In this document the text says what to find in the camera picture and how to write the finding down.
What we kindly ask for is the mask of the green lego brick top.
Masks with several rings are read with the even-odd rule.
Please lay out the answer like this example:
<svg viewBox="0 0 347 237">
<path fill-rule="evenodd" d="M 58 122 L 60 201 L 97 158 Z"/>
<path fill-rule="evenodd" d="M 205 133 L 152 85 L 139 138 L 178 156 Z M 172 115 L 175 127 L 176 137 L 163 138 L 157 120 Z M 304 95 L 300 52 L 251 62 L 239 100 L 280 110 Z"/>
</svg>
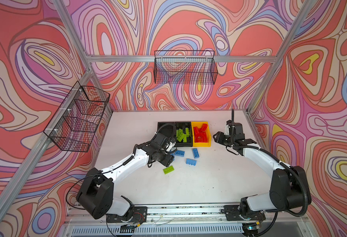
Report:
<svg viewBox="0 0 347 237">
<path fill-rule="evenodd" d="M 186 137 L 186 135 L 185 135 L 185 133 L 183 132 L 182 129 L 178 129 L 176 131 L 176 140 L 178 142 L 184 142 L 184 143 L 187 142 L 187 137 Z"/>
</svg>

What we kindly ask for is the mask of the blue lego brick diagonal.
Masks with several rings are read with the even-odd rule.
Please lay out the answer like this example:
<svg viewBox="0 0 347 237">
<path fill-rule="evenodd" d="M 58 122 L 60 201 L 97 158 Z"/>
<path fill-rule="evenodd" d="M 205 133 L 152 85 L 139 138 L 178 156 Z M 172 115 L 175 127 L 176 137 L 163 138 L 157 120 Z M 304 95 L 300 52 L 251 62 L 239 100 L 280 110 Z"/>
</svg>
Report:
<svg viewBox="0 0 347 237">
<path fill-rule="evenodd" d="M 187 165 L 190 165 L 190 166 L 196 166 L 196 164 L 197 164 L 197 161 L 193 160 L 193 159 L 186 159 L 185 162 Z"/>
</svg>

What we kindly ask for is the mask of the lone green lego brick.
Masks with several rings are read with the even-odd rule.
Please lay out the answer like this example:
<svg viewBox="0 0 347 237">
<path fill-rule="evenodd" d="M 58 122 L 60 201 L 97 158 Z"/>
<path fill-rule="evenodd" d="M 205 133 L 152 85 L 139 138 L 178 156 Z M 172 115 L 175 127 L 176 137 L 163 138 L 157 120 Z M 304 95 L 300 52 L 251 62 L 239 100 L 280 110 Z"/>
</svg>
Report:
<svg viewBox="0 0 347 237">
<path fill-rule="evenodd" d="M 185 135 L 186 137 L 190 137 L 190 129 L 188 127 L 185 128 Z"/>
</svg>

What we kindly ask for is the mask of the red arch lego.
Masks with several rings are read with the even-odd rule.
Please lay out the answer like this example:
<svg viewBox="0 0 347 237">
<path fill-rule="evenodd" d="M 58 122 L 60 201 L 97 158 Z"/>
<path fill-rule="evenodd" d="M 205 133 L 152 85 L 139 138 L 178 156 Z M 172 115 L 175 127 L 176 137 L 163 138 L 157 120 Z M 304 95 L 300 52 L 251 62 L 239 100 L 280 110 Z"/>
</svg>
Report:
<svg viewBox="0 0 347 237">
<path fill-rule="evenodd" d="M 207 128 L 208 125 L 206 123 L 203 123 L 201 127 L 194 126 L 194 141 L 196 143 L 208 143 L 208 136 L 207 136 Z"/>
</svg>

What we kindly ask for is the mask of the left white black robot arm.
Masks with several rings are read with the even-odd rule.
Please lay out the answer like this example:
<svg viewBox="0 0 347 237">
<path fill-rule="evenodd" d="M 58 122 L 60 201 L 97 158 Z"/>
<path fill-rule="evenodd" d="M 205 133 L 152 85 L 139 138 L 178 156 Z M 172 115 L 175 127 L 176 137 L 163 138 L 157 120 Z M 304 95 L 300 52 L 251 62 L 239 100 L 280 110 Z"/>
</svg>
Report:
<svg viewBox="0 0 347 237">
<path fill-rule="evenodd" d="M 147 142 L 134 145 L 132 153 L 118 163 L 98 170 L 91 169 L 82 179 L 76 201 L 94 219 L 105 215 L 115 215 L 122 221 L 129 221 L 134 216 L 134 204 L 125 196 L 114 197 L 116 185 L 144 166 L 151 167 L 159 162 L 169 167 L 176 152 L 176 126 L 165 123 Z"/>
</svg>

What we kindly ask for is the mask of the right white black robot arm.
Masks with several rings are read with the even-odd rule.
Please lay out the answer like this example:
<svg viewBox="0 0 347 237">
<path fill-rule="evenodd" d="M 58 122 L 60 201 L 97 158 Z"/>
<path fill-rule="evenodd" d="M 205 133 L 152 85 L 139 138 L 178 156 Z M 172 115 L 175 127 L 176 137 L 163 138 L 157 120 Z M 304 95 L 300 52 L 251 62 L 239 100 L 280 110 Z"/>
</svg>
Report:
<svg viewBox="0 0 347 237">
<path fill-rule="evenodd" d="M 226 122 L 225 131 L 217 132 L 213 139 L 228 152 L 254 162 L 271 179 L 267 193 L 240 200 L 237 212 L 241 218 L 249 219 L 262 211 L 284 211 L 295 217 L 307 213 L 312 199 L 305 170 L 279 160 L 254 140 L 247 139 L 242 124 L 235 122 L 234 112 Z"/>
</svg>

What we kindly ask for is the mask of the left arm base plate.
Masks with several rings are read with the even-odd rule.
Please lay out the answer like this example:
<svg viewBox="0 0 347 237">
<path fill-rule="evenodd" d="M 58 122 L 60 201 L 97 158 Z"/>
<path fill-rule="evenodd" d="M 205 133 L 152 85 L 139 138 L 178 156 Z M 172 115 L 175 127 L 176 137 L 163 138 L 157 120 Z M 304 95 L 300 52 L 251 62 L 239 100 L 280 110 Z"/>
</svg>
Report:
<svg viewBox="0 0 347 237">
<path fill-rule="evenodd" d="M 131 207 L 123 216 L 107 214 L 106 223 L 142 224 L 146 222 L 147 213 L 147 206 L 134 206 Z"/>
</svg>

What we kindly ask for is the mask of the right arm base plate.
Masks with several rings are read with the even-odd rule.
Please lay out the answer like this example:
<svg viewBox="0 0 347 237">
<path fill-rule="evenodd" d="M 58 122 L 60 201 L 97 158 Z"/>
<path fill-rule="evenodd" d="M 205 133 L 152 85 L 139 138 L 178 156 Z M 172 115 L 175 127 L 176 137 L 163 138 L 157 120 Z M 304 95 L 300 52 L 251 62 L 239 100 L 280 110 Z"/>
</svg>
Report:
<svg viewBox="0 0 347 237">
<path fill-rule="evenodd" d="M 225 205 L 220 210 L 225 215 L 227 221 L 264 221 L 266 220 L 263 211 L 252 211 L 249 207 L 239 205 Z"/>
</svg>

